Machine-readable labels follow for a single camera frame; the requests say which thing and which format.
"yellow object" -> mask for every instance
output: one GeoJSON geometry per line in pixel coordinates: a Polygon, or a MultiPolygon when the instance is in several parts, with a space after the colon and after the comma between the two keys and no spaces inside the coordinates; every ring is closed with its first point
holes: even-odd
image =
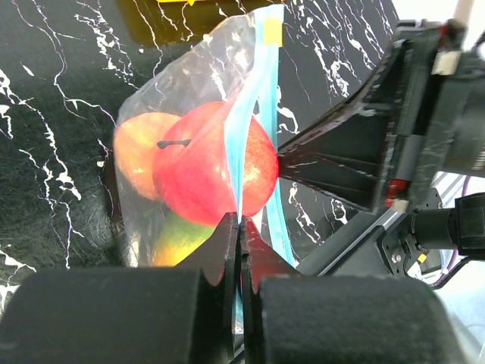
{"type": "Polygon", "coordinates": [[[266,46],[278,44],[283,47],[283,23],[280,19],[272,17],[264,22],[263,40],[266,46]]]}
{"type": "Polygon", "coordinates": [[[425,254],[421,254],[418,258],[418,261],[423,264],[424,261],[426,260],[427,256],[425,254]]]}
{"type": "Polygon", "coordinates": [[[159,199],[152,173],[157,142],[179,119],[164,112],[149,112],[125,121],[114,132],[116,165],[136,192],[147,199],[159,199]]]}
{"type": "MultiPolygon", "coordinates": [[[[186,0],[157,0],[158,2],[185,2],[186,0]]],[[[190,6],[194,5],[194,2],[209,2],[211,0],[188,0],[190,6]]]]}
{"type": "Polygon", "coordinates": [[[168,214],[155,244],[153,265],[177,265],[211,237],[214,230],[215,227],[193,224],[173,212],[168,214]]]}

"table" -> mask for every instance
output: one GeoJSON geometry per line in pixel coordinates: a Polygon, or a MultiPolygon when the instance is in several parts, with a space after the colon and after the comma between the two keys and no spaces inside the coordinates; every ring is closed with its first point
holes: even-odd
{"type": "MultiPolygon", "coordinates": [[[[11,0],[0,12],[0,312],[44,268],[122,265],[106,158],[117,110],[226,16],[253,2],[11,0]]],[[[280,51],[279,143],[351,95],[389,45],[390,0],[292,0],[280,51]]],[[[282,181],[297,260],[354,212],[282,181]]]]}

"green fruit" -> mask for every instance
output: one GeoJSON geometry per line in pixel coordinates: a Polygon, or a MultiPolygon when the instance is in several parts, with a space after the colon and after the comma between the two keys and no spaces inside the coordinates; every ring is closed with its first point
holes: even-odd
{"type": "Polygon", "coordinates": [[[174,266],[182,262],[214,233],[215,227],[194,224],[170,213],[155,244],[153,265],[174,266]]]}

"red apple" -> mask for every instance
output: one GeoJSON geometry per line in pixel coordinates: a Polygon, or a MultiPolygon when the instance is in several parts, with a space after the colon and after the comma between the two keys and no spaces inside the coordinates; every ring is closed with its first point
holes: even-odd
{"type": "MultiPolygon", "coordinates": [[[[182,117],[158,144],[155,187],[167,205],[196,224],[217,225],[236,211],[224,145],[231,104],[210,102],[182,117]]],[[[253,118],[249,126],[242,187],[242,213],[253,216],[271,197],[278,177],[276,150],[253,118]]]]}

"clear plastic bag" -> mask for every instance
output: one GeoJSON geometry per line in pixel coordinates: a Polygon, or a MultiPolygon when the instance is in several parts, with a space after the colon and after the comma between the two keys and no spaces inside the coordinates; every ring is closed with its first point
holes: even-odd
{"type": "Polygon", "coordinates": [[[262,209],[293,264],[277,182],[283,9],[226,19],[122,105],[114,159],[128,264],[176,265],[226,212],[262,209]]]}

